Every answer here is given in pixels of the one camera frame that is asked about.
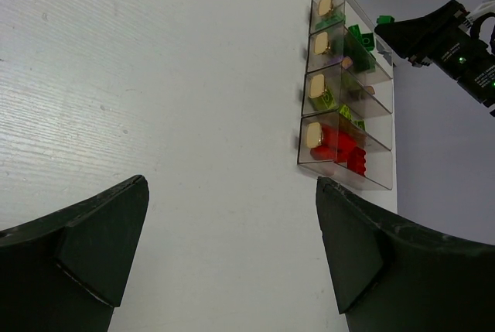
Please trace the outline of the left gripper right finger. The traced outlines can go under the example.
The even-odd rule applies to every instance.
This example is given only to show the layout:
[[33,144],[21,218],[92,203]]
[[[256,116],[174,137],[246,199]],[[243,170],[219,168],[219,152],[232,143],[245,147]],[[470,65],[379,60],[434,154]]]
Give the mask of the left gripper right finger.
[[317,181],[337,308],[352,331],[492,331],[494,247],[416,224]]

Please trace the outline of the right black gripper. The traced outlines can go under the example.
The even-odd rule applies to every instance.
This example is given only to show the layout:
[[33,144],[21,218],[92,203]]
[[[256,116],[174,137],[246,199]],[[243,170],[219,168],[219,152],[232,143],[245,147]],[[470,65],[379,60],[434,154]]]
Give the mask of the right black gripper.
[[477,102],[494,106],[494,55],[463,30],[469,12],[456,0],[417,19],[378,24],[374,32],[414,67],[436,64]]

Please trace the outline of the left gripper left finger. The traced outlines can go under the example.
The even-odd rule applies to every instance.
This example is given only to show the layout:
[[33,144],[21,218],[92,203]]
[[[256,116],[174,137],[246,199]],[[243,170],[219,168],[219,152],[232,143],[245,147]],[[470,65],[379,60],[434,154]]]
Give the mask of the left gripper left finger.
[[106,331],[121,305],[149,205],[133,176],[1,232],[3,331]]

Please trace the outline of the green lego brick top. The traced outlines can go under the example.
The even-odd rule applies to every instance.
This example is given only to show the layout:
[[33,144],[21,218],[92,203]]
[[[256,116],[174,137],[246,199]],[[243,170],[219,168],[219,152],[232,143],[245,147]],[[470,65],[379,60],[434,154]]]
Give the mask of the green lego brick top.
[[379,15],[377,17],[377,24],[378,25],[389,24],[389,23],[393,23],[394,21],[395,21],[395,18],[391,15]]

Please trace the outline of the lime lego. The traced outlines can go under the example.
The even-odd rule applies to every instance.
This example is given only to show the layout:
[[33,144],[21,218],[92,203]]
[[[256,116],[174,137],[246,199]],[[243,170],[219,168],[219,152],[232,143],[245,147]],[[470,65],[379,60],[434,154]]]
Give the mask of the lime lego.
[[331,92],[324,92],[321,96],[309,100],[314,111],[332,111],[338,107]]

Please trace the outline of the red curved lego piece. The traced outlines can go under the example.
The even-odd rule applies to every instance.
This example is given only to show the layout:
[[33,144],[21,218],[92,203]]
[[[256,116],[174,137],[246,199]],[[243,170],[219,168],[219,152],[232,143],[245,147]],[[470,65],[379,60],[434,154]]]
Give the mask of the red curved lego piece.
[[334,148],[321,145],[310,149],[310,155],[316,161],[334,161],[337,157],[337,151]]

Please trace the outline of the red long lego brick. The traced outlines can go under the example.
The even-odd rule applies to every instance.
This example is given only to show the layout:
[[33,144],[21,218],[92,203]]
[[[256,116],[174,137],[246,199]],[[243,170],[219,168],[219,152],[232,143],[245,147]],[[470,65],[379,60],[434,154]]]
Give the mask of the red long lego brick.
[[337,151],[336,163],[347,161],[350,152],[357,146],[356,141],[347,133],[329,125],[322,125],[322,145],[334,148]]

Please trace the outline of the green long lego brick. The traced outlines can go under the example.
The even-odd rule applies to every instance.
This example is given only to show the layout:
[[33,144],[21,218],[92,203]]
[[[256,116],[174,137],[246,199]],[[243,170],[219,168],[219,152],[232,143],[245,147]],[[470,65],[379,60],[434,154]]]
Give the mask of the green long lego brick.
[[343,41],[343,54],[344,57],[348,56],[353,60],[353,66],[349,68],[353,73],[375,71],[376,59],[371,53],[374,49],[375,40],[372,33],[362,33],[357,24],[348,27]]

